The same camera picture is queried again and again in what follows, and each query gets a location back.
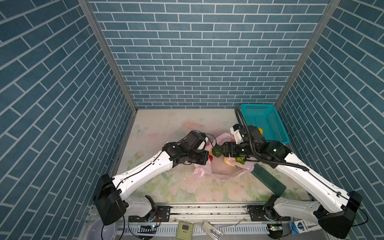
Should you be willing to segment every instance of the plastic bag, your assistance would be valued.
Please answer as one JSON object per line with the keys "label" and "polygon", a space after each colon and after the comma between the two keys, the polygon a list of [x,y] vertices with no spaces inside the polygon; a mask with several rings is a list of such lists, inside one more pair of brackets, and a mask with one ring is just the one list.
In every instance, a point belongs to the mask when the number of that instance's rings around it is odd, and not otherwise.
{"label": "plastic bag", "polygon": [[[212,143],[215,145],[215,142],[217,141],[217,145],[222,145],[225,142],[234,142],[235,138],[230,133],[223,133],[220,136],[216,138],[215,141],[212,141]],[[205,150],[211,151],[212,145],[209,144],[205,147]],[[206,174],[209,174],[215,178],[218,179],[232,179],[239,177],[245,173],[251,172],[254,169],[254,163],[253,162],[245,162],[245,164],[241,164],[236,162],[236,159],[233,157],[230,157],[228,161],[235,164],[236,167],[228,166],[224,163],[224,156],[221,155],[220,157],[212,156],[212,160],[208,160],[205,165],[198,165],[195,164],[196,169],[193,172],[194,177],[203,177]]]}

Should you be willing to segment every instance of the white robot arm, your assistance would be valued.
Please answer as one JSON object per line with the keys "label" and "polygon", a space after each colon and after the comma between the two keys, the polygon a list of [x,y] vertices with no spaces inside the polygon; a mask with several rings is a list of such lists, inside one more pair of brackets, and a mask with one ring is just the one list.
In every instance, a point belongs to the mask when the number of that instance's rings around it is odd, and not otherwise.
{"label": "white robot arm", "polygon": [[[353,224],[361,196],[352,191],[335,186],[301,161],[296,154],[280,142],[265,142],[256,127],[250,136],[256,139],[254,148],[271,167],[283,172],[307,190],[317,201],[289,200],[272,195],[264,205],[265,215],[275,220],[279,217],[295,217],[318,223],[325,231],[338,238],[345,238]],[[254,157],[250,144],[239,136],[247,135],[244,129],[236,134],[237,143],[226,142],[220,146],[225,157]],[[104,225],[117,221],[125,212],[128,215],[144,217],[151,221],[157,207],[150,196],[142,198],[129,195],[139,186],[156,175],[167,171],[185,161],[204,165],[208,152],[204,151],[207,138],[202,133],[191,131],[181,142],[167,143],[161,151],[139,166],[110,178],[103,175],[96,186],[94,203]]]}

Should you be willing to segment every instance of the table surface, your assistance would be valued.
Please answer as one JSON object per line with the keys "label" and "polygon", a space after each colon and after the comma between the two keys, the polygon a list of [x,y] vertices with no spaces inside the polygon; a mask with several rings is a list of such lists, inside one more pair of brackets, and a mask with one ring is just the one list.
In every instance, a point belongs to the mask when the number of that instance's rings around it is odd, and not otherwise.
{"label": "table surface", "polygon": [[[191,130],[219,136],[237,123],[233,109],[142,109],[139,110],[121,159],[118,174],[132,169],[154,156],[166,142],[177,142]],[[222,166],[222,160],[213,164]],[[283,173],[261,164],[269,173],[286,185],[284,197],[307,200],[301,186]],[[234,167],[225,167],[236,172]],[[139,187],[132,196],[150,195],[155,202],[239,202],[267,201],[273,193],[251,173],[217,179],[211,175],[195,177],[195,165],[182,165],[157,175]]]}

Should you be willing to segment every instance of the brick wallpaper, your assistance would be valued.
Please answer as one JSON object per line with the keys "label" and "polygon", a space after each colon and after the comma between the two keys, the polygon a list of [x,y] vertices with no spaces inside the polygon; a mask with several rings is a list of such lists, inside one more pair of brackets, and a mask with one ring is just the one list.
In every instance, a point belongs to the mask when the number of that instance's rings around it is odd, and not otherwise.
{"label": "brick wallpaper", "polygon": [[273,104],[327,3],[91,0],[139,108]]}
{"label": "brick wallpaper", "polygon": [[131,114],[76,0],[0,1],[0,239],[77,238]]}
{"label": "brick wallpaper", "polygon": [[384,237],[383,12],[382,0],[342,0],[279,110],[298,156],[363,196],[370,220],[350,239]]}

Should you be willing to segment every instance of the teal mesh basket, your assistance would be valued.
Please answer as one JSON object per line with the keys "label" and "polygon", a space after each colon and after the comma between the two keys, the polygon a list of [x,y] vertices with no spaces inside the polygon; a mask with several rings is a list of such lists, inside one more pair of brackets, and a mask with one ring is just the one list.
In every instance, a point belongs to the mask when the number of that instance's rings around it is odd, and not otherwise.
{"label": "teal mesh basket", "polygon": [[241,112],[247,125],[259,127],[263,130],[263,136],[270,141],[289,143],[289,137],[275,106],[269,104],[242,104]]}

